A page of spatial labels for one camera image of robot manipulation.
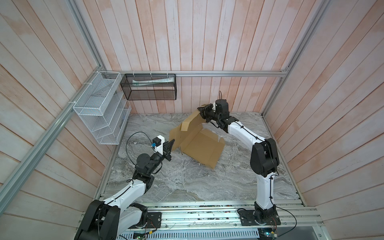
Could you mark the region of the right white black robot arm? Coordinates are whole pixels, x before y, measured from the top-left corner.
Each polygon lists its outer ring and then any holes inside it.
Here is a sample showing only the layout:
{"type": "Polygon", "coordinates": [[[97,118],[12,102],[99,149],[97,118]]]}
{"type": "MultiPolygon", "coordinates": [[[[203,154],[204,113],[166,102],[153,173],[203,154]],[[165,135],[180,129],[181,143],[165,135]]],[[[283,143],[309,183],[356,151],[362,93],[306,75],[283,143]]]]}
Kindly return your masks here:
{"type": "Polygon", "coordinates": [[[250,167],[257,175],[257,199],[255,216],[266,218],[277,213],[274,202],[274,176],[280,164],[274,139],[263,138],[245,127],[237,118],[229,115],[226,104],[216,107],[209,104],[198,107],[201,117],[207,123],[215,121],[217,128],[236,137],[251,149],[250,167]]]}

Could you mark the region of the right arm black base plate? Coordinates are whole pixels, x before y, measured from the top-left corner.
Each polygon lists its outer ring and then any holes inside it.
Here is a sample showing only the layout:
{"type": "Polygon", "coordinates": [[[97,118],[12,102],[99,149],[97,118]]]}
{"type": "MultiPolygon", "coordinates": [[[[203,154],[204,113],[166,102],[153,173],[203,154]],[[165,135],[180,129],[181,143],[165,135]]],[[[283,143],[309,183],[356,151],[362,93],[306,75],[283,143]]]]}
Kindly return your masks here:
{"type": "Polygon", "coordinates": [[[270,208],[267,210],[246,210],[240,208],[237,209],[237,213],[239,215],[242,226],[281,225],[280,217],[278,216],[275,208],[270,208]]]}

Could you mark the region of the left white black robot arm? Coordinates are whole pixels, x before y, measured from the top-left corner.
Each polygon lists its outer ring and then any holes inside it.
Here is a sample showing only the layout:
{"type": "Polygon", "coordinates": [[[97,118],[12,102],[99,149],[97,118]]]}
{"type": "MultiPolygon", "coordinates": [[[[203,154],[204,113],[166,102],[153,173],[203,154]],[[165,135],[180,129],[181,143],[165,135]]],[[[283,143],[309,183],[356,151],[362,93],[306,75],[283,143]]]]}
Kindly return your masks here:
{"type": "Polygon", "coordinates": [[[152,186],[155,174],[160,171],[163,160],[172,159],[174,140],[166,141],[163,136],[152,140],[154,153],[137,157],[135,172],[127,185],[102,201],[92,201],[75,235],[76,240],[115,240],[129,228],[145,229],[144,234],[136,234],[142,240],[154,233],[160,226],[162,214],[149,213],[148,208],[136,202],[152,186]]]}

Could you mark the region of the brown cardboard box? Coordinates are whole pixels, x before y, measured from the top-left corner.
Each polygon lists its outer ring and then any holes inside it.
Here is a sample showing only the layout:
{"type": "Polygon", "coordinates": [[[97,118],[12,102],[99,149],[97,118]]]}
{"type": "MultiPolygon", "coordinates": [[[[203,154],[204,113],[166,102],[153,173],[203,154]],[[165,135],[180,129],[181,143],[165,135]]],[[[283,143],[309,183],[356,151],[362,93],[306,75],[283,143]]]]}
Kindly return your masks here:
{"type": "Polygon", "coordinates": [[[174,140],[172,151],[177,148],[199,163],[214,169],[225,147],[224,138],[205,129],[200,111],[191,113],[180,125],[172,129],[169,139],[174,140]]]}

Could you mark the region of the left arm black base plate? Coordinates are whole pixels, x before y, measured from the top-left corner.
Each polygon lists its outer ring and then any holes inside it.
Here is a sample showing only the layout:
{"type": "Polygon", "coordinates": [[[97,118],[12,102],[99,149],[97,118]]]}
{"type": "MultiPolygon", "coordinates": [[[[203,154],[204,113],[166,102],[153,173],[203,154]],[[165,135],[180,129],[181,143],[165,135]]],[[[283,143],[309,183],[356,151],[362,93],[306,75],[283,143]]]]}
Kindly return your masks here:
{"type": "Polygon", "coordinates": [[[158,229],[161,227],[162,213],[161,212],[143,212],[140,226],[141,228],[158,229]]]}

